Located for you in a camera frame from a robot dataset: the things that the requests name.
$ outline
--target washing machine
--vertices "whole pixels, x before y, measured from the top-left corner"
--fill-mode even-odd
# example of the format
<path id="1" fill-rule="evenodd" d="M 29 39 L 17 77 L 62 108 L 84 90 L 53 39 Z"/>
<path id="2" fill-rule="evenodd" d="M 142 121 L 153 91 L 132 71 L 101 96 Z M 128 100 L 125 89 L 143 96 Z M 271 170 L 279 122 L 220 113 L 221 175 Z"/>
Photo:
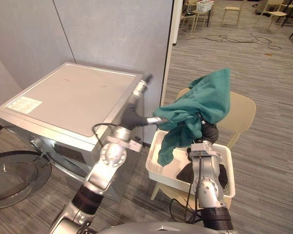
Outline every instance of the washing machine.
<path id="1" fill-rule="evenodd" d="M 25 199 L 48 180 L 52 167 L 83 181 L 118 124 L 141 74 L 65 63 L 0 106 L 0 124 L 33 151 L 0 153 L 0 209 Z M 132 138 L 142 138 L 137 130 Z M 120 200 L 139 153 L 128 151 L 106 196 Z"/>

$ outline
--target label sticker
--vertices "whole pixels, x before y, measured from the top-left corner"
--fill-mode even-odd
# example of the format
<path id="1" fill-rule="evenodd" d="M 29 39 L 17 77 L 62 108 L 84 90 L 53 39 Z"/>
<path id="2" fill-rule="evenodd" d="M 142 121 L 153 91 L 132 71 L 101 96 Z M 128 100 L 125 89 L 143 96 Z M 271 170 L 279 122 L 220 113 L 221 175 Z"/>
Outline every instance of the label sticker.
<path id="1" fill-rule="evenodd" d="M 15 100 L 10 105 L 8 105 L 7 108 L 28 114 L 41 103 L 42 101 L 37 101 L 29 97 L 20 97 L 19 99 Z"/>

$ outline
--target white laundry basket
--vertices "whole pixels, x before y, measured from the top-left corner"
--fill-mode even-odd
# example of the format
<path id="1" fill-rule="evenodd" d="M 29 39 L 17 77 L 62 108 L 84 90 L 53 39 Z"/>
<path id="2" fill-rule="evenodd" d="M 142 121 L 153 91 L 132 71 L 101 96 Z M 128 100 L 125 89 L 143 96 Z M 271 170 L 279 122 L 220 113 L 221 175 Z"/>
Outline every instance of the white laundry basket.
<path id="1" fill-rule="evenodd" d="M 184 192 L 189 191 L 189 183 L 178 180 L 176 176 L 179 172 L 189 163 L 186 148 L 176 148 L 173 151 L 174 159 L 173 161 L 162 167 L 157 163 L 158 153 L 161 149 L 162 141 L 164 136 L 167 134 L 165 131 L 156 131 L 150 151 L 146 160 L 146 169 L 148 170 L 148 176 L 150 179 L 166 184 L 175 189 L 182 190 Z M 234 197 L 235 186 L 234 186 L 234 176 L 230 149 L 223 145 L 213 144 L 214 151 L 220 153 L 223 158 L 221 162 L 226 170 L 228 176 L 228 184 L 224 189 L 224 197 Z"/>
<path id="2" fill-rule="evenodd" d="M 207 12 L 213 6 L 214 1 L 211 0 L 203 0 L 196 3 L 196 10 L 199 12 Z"/>

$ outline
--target gray partition wall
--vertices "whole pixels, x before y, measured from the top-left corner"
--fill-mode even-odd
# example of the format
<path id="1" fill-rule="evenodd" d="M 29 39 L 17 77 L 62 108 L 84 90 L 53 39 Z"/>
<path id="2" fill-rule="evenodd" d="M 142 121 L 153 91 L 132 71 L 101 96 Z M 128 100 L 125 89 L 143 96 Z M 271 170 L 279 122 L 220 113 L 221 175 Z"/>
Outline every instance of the gray partition wall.
<path id="1" fill-rule="evenodd" d="M 64 62 L 155 79 L 145 116 L 160 104 L 173 0 L 0 0 L 0 60 L 21 88 Z M 150 143 L 155 127 L 146 127 Z"/>

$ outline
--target black cable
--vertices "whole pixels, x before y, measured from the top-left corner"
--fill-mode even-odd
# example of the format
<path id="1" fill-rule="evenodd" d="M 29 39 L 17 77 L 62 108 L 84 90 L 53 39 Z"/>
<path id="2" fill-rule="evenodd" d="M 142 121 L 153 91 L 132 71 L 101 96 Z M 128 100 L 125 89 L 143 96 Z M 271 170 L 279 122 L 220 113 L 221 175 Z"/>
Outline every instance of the black cable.
<path id="1" fill-rule="evenodd" d="M 199 221 L 202 221 L 201 219 L 201 216 L 198 214 L 199 210 L 197 209 L 197 199 L 198 199 L 198 191 L 199 191 L 199 185 L 201 184 L 201 167 L 202 167 L 202 162 L 201 162 L 201 155 L 200 155 L 200 162 L 199 162 L 199 181 L 198 181 L 198 184 L 197 184 L 197 187 L 196 187 L 196 190 L 195 190 L 195 208 L 194 210 L 191 208 L 191 210 L 188 208 L 188 205 L 189 205 L 189 198 L 190 198 L 190 193 L 191 193 L 191 187 L 192 187 L 192 183 L 190 183 L 190 187 L 189 187 L 189 191 L 188 191 L 188 197 L 187 197 L 187 202 L 186 202 L 186 207 L 185 207 L 185 212 L 184 212 L 184 222 L 185 223 L 189 223 L 189 224 L 194 224 L 194 223 L 197 223 Z M 182 206 L 183 205 L 175 198 L 173 198 L 171 201 L 170 201 L 170 204 L 169 204 L 169 212 L 170 212 L 170 216 L 171 218 L 175 221 L 175 222 L 178 222 L 175 217 L 173 216 L 172 214 L 172 210 L 171 210 L 171 207 L 172 207 L 172 203 L 176 201 L 178 203 L 178 205 Z M 187 212 L 191 213 L 191 217 L 187 220 Z"/>
<path id="2" fill-rule="evenodd" d="M 190 40 L 190 39 L 206 39 L 212 40 L 215 42 L 231 42 L 231 43 L 255 43 L 258 45 L 267 46 L 271 50 L 282 50 L 280 46 L 272 45 L 272 40 L 261 37 L 261 36 L 254 36 L 252 33 L 250 34 L 254 39 L 246 40 L 246 41 L 239 41 L 234 38 L 229 38 L 226 35 L 206 35 L 205 37 L 194 37 L 194 38 L 181 38 L 179 40 Z"/>
<path id="3" fill-rule="evenodd" d="M 98 139 L 99 143 L 100 143 L 101 146 L 103 147 L 103 144 L 102 144 L 102 142 L 100 141 L 98 135 L 96 134 L 96 130 L 95 130 L 95 127 L 98 127 L 98 126 L 101 126 L 101 125 L 105 125 L 105 126 L 109 126 L 109 127 L 110 127 L 110 126 L 117 127 L 117 125 L 114 124 L 114 123 L 97 123 L 97 124 L 95 124 L 95 125 L 92 127 L 92 131 L 93 131 L 94 135 L 96 136 L 96 138 Z"/>

